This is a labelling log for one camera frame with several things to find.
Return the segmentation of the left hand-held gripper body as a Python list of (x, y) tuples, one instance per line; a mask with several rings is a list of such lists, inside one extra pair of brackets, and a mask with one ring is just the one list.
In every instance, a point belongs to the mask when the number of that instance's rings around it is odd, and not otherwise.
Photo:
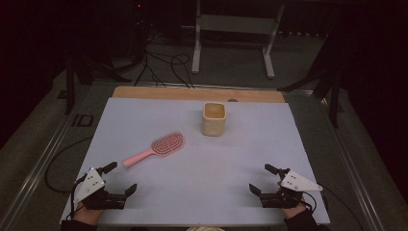
[(74, 195), (73, 202), (81, 202), (89, 210), (123, 210), (126, 196), (107, 192), (106, 183), (96, 170), (91, 167), (80, 179), (81, 187)]

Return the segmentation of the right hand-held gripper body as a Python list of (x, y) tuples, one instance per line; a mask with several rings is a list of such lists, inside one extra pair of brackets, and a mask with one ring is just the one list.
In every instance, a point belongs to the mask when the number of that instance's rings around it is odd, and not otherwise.
[(293, 208), (301, 203), (306, 192), (321, 192), (323, 186), (286, 168), (278, 168), (280, 188), (276, 193), (261, 193), (260, 201), (264, 208)]

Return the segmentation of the pink hairbrush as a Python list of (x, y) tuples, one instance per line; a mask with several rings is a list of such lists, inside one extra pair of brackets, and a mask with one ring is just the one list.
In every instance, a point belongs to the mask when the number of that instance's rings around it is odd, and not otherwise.
[(154, 140), (148, 149), (123, 160), (122, 163), (126, 168), (129, 168), (150, 155), (156, 155), (159, 157), (168, 156), (180, 150), (183, 147), (184, 142), (185, 139), (181, 132), (169, 133)]

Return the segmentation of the beige square cup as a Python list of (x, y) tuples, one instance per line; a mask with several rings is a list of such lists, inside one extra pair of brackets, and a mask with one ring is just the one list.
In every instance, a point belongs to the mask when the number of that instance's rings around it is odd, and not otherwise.
[(226, 108), (222, 103), (206, 102), (202, 109), (201, 132), (204, 136), (219, 137), (224, 133)]

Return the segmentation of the person's right hand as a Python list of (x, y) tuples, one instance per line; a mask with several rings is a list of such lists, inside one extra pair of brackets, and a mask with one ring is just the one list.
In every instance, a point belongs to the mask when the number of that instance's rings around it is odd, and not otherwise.
[(283, 213), (286, 219), (294, 218), (298, 214), (304, 212), (306, 210), (306, 206), (302, 203), (298, 203), (296, 207), (293, 208), (282, 208), (281, 212)]

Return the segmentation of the person's left hand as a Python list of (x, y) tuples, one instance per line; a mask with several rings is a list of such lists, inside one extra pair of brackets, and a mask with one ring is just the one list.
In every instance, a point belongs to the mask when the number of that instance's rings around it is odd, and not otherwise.
[(103, 213), (103, 210), (89, 210), (79, 203), (72, 219), (89, 225), (96, 225)]

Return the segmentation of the white table cover sheet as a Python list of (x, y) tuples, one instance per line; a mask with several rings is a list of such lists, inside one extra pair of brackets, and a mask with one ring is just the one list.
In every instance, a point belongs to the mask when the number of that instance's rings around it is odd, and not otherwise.
[(149, 156), (105, 177), (110, 193), (137, 191), (122, 210), (100, 219), (113, 226), (271, 226), (283, 217), (250, 192), (277, 191), (266, 165), (289, 168), (309, 180), (315, 175), (286, 103), (228, 102), (222, 136), (201, 132), (202, 107), (194, 100), (111, 98), (80, 170), (121, 163), (173, 131), (184, 146), (166, 156)]

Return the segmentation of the pale rounded thing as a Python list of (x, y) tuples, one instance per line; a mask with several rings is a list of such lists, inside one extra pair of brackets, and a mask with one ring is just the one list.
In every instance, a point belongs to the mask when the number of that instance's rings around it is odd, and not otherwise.
[(222, 228), (219, 227), (212, 227), (212, 226), (196, 226), (196, 227), (190, 227), (186, 231), (225, 231)]

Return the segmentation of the grey metal stand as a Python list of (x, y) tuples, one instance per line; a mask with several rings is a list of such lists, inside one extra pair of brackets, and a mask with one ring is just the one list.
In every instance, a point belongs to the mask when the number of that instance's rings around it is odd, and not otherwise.
[(201, 58), (201, 32), (215, 31), (228, 33), (247, 33), (257, 35), (269, 35), (269, 41), (262, 48), (267, 77), (275, 77), (271, 60), (271, 50), (278, 33), (280, 21), (285, 10), (283, 4), (279, 4), (273, 18), (245, 17), (232, 15), (215, 15), (201, 12), (201, 0), (196, 0), (196, 14), (194, 26), (194, 49), (192, 55), (191, 72), (197, 74), (200, 70)]

